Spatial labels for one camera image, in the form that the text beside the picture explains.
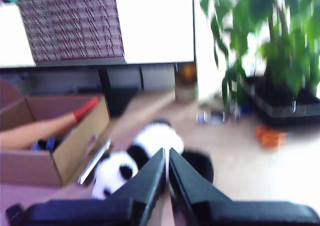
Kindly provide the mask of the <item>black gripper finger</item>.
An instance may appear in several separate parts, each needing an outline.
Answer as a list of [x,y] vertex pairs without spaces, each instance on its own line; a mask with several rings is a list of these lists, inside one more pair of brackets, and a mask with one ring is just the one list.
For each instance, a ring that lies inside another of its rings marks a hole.
[[210,203],[231,202],[213,185],[214,166],[209,155],[194,150],[169,150],[169,182],[187,225],[209,225]]
[[117,209],[110,225],[161,225],[166,187],[166,153],[163,148],[124,186],[110,196]]

